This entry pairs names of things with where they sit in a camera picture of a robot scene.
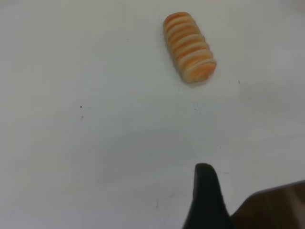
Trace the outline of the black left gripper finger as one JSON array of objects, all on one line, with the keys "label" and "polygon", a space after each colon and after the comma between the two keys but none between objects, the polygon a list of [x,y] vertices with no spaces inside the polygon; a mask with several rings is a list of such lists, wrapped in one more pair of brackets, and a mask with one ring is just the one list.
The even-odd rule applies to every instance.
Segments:
[{"label": "black left gripper finger", "polygon": [[233,229],[215,169],[206,163],[194,169],[193,200],[184,229]]}]

